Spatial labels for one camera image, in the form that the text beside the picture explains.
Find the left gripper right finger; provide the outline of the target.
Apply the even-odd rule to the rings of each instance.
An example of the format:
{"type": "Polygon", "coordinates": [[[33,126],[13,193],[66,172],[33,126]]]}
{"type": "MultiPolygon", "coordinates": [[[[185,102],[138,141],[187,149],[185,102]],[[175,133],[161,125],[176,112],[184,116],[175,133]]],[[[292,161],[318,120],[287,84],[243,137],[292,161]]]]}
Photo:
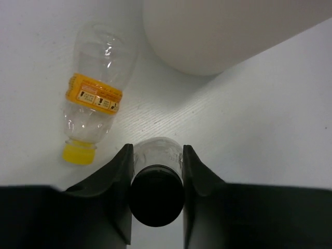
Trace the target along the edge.
{"type": "Polygon", "coordinates": [[[183,148],[184,248],[331,248],[331,190],[228,183],[183,148]]]}

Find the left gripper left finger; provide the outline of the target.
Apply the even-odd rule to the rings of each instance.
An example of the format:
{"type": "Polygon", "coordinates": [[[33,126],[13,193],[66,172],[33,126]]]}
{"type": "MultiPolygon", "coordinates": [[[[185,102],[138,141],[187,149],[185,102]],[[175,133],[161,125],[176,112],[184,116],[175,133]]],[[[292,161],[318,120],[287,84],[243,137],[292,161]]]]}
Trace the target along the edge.
{"type": "Polygon", "coordinates": [[[126,248],[133,146],[61,191],[46,185],[1,187],[1,248],[126,248]]]}

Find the clear bottle yellow cap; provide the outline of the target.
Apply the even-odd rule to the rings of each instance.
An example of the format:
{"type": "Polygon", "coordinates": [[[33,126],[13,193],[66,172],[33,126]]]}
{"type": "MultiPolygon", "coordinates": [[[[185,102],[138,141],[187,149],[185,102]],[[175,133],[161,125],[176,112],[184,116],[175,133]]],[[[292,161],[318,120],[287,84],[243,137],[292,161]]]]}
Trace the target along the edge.
{"type": "Polygon", "coordinates": [[[108,24],[87,23],[78,32],[63,110],[66,162],[93,162],[119,111],[137,54],[136,42],[108,24]]]}

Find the clear bottle black cap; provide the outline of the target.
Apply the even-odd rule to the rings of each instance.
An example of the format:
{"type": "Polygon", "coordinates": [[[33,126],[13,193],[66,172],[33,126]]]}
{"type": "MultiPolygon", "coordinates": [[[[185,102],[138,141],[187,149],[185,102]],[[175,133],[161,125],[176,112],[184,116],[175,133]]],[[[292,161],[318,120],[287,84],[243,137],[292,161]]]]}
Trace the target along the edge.
{"type": "Polygon", "coordinates": [[[146,226],[166,226],[178,218],[184,206],[183,149],[167,137],[142,141],[133,149],[131,213],[146,226]]]}

